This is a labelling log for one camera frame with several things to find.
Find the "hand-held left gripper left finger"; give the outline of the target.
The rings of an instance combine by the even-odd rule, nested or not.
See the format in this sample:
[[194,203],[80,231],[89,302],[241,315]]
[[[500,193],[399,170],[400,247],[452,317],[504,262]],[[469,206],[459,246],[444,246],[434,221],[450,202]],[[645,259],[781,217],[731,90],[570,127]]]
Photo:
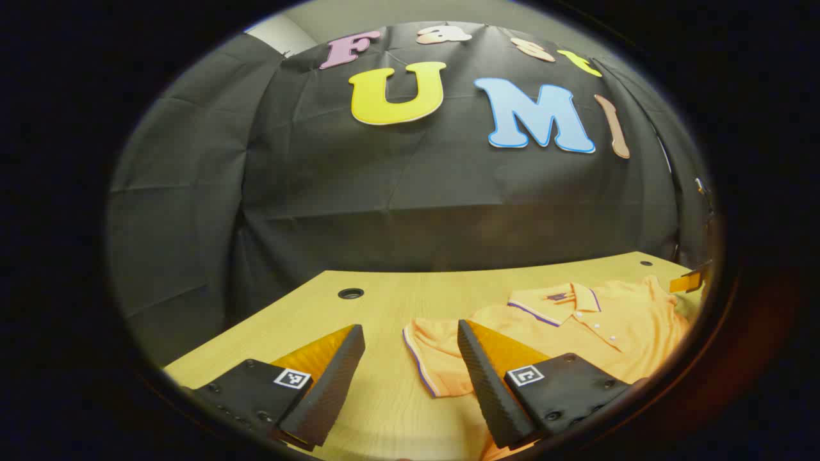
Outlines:
[[259,437],[313,451],[336,423],[364,352],[363,327],[351,324],[273,362],[244,359],[184,391]]

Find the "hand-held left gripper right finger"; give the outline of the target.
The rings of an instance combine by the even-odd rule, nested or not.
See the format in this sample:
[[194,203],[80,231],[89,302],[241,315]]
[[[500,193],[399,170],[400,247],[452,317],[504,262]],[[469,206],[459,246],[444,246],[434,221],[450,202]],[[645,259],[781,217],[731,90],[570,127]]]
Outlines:
[[561,444],[617,412],[644,385],[625,382],[576,353],[548,356],[466,319],[457,345],[495,446]]

